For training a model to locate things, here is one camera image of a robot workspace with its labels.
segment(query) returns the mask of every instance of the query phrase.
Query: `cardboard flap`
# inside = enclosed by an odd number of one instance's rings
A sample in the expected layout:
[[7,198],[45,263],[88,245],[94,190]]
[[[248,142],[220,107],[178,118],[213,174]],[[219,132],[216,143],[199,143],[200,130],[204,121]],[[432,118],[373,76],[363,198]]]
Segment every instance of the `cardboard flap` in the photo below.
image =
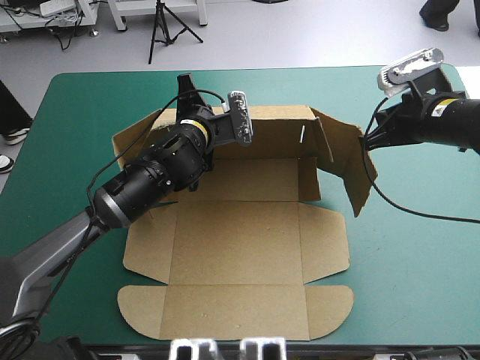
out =
[[168,283],[177,223],[177,204],[152,208],[128,230],[124,267]]
[[303,281],[308,283],[350,266],[344,216],[336,211],[298,204]]
[[[346,193],[353,207],[353,213],[357,217],[367,201],[371,188],[371,183],[362,163],[363,133],[355,125],[335,120],[316,109],[312,109],[312,111],[322,122],[331,149],[331,156],[334,160],[331,162],[325,153],[320,152],[317,166],[319,169],[343,179]],[[366,163],[372,179],[376,179],[377,171],[368,154]]]
[[128,285],[118,291],[118,307],[135,331],[158,339],[166,294],[166,286]]
[[341,325],[352,310],[353,292],[346,286],[130,285],[118,292],[118,306],[134,330],[159,340],[305,341]]
[[353,291],[347,286],[306,286],[310,339],[336,330],[353,307]]

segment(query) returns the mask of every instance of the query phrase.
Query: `cardboard box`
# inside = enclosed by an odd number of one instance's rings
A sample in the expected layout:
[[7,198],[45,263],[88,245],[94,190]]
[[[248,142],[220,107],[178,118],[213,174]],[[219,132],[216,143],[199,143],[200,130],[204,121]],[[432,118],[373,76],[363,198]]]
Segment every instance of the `cardboard box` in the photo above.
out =
[[[167,110],[120,164],[161,138],[175,115]],[[359,214],[370,191],[362,132],[308,106],[252,106],[250,116],[249,148],[216,148],[197,192],[175,194],[177,203],[130,228],[124,266],[169,284],[118,292],[122,316],[145,336],[309,340],[333,332],[352,309],[346,286],[305,286],[348,269],[350,258],[343,216],[301,202],[320,199],[319,168],[343,179]],[[156,117],[115,135],[115,152]]]

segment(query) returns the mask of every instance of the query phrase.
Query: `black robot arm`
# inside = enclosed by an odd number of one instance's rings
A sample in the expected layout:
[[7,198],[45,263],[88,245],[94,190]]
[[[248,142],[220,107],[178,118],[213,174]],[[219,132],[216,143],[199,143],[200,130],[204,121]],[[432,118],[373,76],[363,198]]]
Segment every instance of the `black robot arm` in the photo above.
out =
[[379,87],[401,102],[376,114],[378,127],[367,135],[367,150],[438,143],[480,154],[480,100],[453,91],[440,65],[439,49],[424,49],[384,67]]
[[[189,74],[178,77],[178,93],[175,124],[163,139],[98,188],[94,208],[87,208],[17,255],[0,258],[0,273],[9,274],[0,277],[0,359],[2,340],[32,327],[50,296],[50,284],[73,254],[110,229],[129,227],[172,191],[195,191],[202,174],[212,169],[216,146],[250,145],[254,130],[243,92],[228,94],[221,115],[215,115],[196,92]],[[31,329],[30,335],[35,336],[35,331]]]

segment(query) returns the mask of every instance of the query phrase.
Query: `black cable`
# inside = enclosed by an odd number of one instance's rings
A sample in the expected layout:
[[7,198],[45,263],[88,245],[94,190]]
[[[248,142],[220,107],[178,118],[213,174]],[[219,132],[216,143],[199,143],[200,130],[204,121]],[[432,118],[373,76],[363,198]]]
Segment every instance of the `black cable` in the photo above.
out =
[[[63,42],[62,42],[62,39],[60,38],[59,35],[57,34],[54,34],[53,36],[55,37],[55,39],[57,39],[57,41],[60,43],[60,48],[61,48],[61,51],[65,51],[67,50],[69,47],[70,47],[70,44],[72,42],[72,39],[74,38],[74,36],[76,37],[77,36],[77,29],[78,27],[80,26],[80,23],[82,22],[83,20],[83,11],[82,13],[79,15],[79,18],[75,21],[75,25],[73,25],[73,30],[72,32],[70,33],[70,36],[68,38],[68,42],[67,42],[67,45],[64,46]],[[47,27],[47,24],[52,21],[52,20],[49,20],[46,24],[45,24],[45,27]]]
[[[388,198],[381,190],[380,188],[377,186],[377,184],[375,183],[375,180],[373,180],[370,172],[368,171],[368,167],[367,167],[367,161],[366,161],[366,156],[367,156],[367,139],[368,139],[368,134],[370,133],[370,129],[372,127],[372,125],[374,124],[374,121],[375,121],[375,118],[377,117],[377,113],[380,111],[380,108],[382,107],[382,105],[388,100],[387,97],[385,97],[382,101],[380,101],[380,103],[376,106],[375,110],[373,111],[373,115],[372,115],[372,118],[370,119],[370,122],[368,123],[368,126],[367,126],[367,130],[365,131],[365,134],[364,134],[364,140],[363,140],[363,144],[362,144],[362,147],[361,147],[361,159],[362,159],[362,162],[363,162],[363,167],[365,169],[365,172],[367,174],[367,177],[368,177],[368,180],[370,181],[372,187],[375,189],[375,191],[388,203],[390,204],[391,206],[393,206],[394,208],[398,209],[398,210],[401,210],[402,212],[407,212],[409,214],[412,214],[412,215],[416,215],[416,216],[421,216],[423,218],[430,218],[430,219],[437,219],[437,220],[444,220],[444,221],[457,221],[457,222],[461,222],[461,223],[471,223],[471,224],[480,224],[480,220],[479,219],[470,219],[468,217],[450,217],[450,216],[443,216],[443,215],[436,215],[436,214],[428,214],[428,213],[425,213],[425,212],[420,212],[420,211],[416,211],[416,210],[412,210],[410,208],[406,208],[402,205],[398,205],[396,202],[394,202],[393,200],[391,200],[390,198]],[[386,124],[386,122],[388,120],[390,120],[392,118],[392,116],[394,115],[394,113],[391,113],[386,119],[385,121],[382,123],[382,126],[384,126]]]

